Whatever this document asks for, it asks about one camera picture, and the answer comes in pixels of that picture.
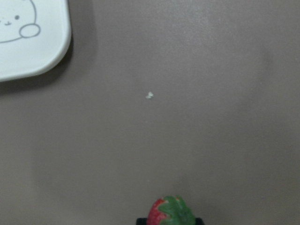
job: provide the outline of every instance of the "black object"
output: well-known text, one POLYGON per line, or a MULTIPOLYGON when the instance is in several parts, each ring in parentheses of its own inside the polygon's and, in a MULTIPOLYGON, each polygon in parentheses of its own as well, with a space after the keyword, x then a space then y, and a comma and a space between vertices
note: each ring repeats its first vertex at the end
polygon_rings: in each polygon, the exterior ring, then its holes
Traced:
MULTIPOLYGON (((146 225, 147 218, 138 218, 135 225, 146 225)), ((205 225, 201 218, 196 218, 196 225, 205 225)))

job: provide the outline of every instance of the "small white debris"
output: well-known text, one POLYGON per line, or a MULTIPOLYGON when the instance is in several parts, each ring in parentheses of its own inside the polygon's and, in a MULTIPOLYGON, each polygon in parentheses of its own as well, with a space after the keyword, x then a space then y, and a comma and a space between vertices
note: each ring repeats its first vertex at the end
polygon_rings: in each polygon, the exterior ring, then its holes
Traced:
POLYGON ((148 95, 146 96, 146 99, 152 99, 154 97, 154 94, 150 91, 148 95))

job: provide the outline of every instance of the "cartoon paw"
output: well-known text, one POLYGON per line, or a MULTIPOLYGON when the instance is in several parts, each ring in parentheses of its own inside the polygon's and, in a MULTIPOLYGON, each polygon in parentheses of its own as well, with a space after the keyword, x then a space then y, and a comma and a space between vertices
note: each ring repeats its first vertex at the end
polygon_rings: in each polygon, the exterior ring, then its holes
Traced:
POLYGON ((35 23, 26 24, 22 26, 19 30, 19 34, 23 38, 35 37, 39 35, 40 32, 41 32, 40 26, 35 23))

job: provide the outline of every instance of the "white crumb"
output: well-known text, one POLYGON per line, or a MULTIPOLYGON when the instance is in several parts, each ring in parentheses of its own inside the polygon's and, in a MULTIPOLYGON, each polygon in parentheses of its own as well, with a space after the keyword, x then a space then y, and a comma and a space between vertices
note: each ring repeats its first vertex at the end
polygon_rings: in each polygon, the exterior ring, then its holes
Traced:
POLYGON ((146 96, 146 99, 152 99, 154 97, 154 94, 150 91, 148 95, 146 96))

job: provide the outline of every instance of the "cartoon drawing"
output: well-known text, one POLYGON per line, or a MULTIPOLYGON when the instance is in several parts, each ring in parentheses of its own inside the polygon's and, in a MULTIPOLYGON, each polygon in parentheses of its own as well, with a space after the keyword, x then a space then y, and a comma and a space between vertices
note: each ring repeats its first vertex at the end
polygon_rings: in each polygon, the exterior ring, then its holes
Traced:
POLYGON ((0 44, 40 34, 33 0, 0 0, 0 44))

